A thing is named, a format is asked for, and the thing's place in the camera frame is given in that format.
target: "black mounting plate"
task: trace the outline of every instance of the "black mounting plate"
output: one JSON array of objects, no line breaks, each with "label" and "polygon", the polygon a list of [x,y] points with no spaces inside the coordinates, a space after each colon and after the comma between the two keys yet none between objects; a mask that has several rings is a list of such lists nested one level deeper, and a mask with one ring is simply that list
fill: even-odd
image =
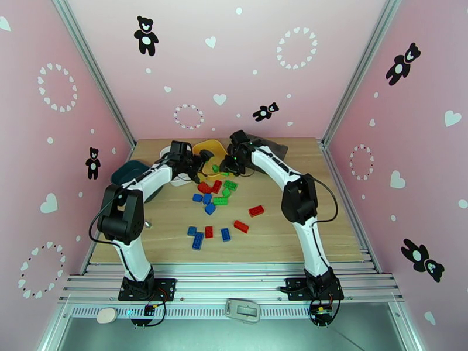
[{"label": "black mounting plate", "polygon": [[[309,289],[306,284],[306,278],[286,278],[284,280],[286,282],[286,290],[293,291],[288,292],[288,299],[291,301],[298,301],[298,300],[313,300]],[[340,288],[338,281],[334,281],[329,288],[327,288],[323,293],[323,298],[321,300],[329,300],[331,294],[333,296],[333,300],[343,300],[345,296],[343,294],[343,290]]]},{"label": "black mounting plate", "polygon": [[[167,302],[172,302],[174,300],[174,293],[176,291],[177,280],[175,278],[155,278],[154,279],[154,296],[151,299],[152,301],[162,301],[164,300],[164,294],[158,290],[161,288],[167,294]],[[124,288],[124,283],[122,283],[121,290],[119,292],[120,301],[142,301],[138,298],[135,298],[129,290]]]}]

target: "green lego brick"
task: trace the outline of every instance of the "green lego brick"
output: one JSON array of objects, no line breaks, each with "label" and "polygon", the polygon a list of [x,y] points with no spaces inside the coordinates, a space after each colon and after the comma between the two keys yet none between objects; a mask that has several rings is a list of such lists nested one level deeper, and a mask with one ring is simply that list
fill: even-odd
[{"label": "green lego brick", "polygon": [[230,190],[229,190],[229,188],[224,188],[224,190],[223,190],[223,197],[226,197],[226,198],[227,198],[228,196],[230,196]]},{"label": "green lego brick", "polygon": [[226,188],[229,188],[232,191],[235,191],[238,188],[238,184],[234,183],[234,182],[231,182],[231,181],[225,181],[224,186]]},{"label": "green lego brick", "polygon": [[228,198],[227,197],[215,197],[213,199],[213,203],[215,205],[227,205],[228,204]]}]

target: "wooden surface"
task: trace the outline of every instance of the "wooden surface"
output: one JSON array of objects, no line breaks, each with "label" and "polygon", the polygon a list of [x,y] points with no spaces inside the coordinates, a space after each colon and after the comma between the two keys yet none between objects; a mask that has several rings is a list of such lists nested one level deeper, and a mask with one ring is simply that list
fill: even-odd
[{"label": "wooden surface", "polygon": [[[289,147],[285,162],[301,173],[310,173],[328,185],[339,199],[337,189],[315,139],[273,139]],[[171,140],[140,140],[132,159],[148,165],[159,158],[162,148]],[[201,140],[186,140],[196,144]],[[227,147],[228,139],[220,140]],[[230,176],[238,183],[229,197],[229,205],[217,206],[207,215],[202,203],[192,202],[197,186],[189,183],[181,187],[166,184],[158,196],[145,204],[145,218],[152,227],[142,233],[143,247],[151,263],[230,263],[230,262],[297,262],[304,261],[297,234],[281,212],[281,190],[268,176],[255,172],[251,177]],[[333,216],[335,206],[329,193],[316,184],[318,219]],[[263,205],[265,213],[251,218],[248,209]],[[248,234],[233,227],[234,220],[250,226]],[[189,226],[214,227],[214,238],[204,239],[201,251],[192,250]],[[231,241],[223,242],[222,228],[229,228]],[[319,224],[322,244],[330,261],[359,261],[359,247],[339,199],[339,215],[333,222]],[[98,244],[91,262],[119,262],[112,246]]]}]

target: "yellow bowl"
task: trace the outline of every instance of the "yellow bowl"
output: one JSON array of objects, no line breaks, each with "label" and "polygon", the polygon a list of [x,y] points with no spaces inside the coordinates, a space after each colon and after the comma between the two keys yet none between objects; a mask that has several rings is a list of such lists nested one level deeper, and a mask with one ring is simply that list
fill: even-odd
[{"label": "yellow bowl", "polygon": [[214,164],[216,164],[219,167],[221,165],[222,160],[224,160],[224,156],[228,154],[225,148],[223,147],[223,145],[221,145],[221,142],[219,142],[218,140],[206,140],[206,141],[197,143],[193,147],[194,154],[200,154],[201,150],[208,150],[214,156],[211,157],[209,161],[206,162],[205,165],[203,166],[202,172],[206,174],[207,177],[199,173],[198,174],[199,178],[202,181],[204,180],[215,181],[215,180],[226,178],[226,176],[222,175],[221,173],[213,172],[213,168],[212,168]]}]

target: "pink backdrop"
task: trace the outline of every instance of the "pink backdrop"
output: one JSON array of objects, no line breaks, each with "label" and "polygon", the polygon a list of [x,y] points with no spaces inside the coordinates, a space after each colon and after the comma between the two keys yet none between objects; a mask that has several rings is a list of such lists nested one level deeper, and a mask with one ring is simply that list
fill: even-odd
[{"label": "pink backdrop", "polygon": [[0,0],[0,48],[0,349],[33,350],[129,146],[51,0]]},{"label": "pink backdrop", "polygon": [[[468,342],[467,9],[468,0],[403,0],[331,144],[377,257],[434,351]],[[412,42],[421,56],[390,86],[387,70]],[[405,238],[445,267],[440,283],[413,269]]]},{"label": "pink backdrop", "polygon": [[[69,1],[137,139],[321,137],[385,3]],[[154,56],[133,37],[139,15],[154,20]],[[272,102],[279,111],[256,122]]]}]

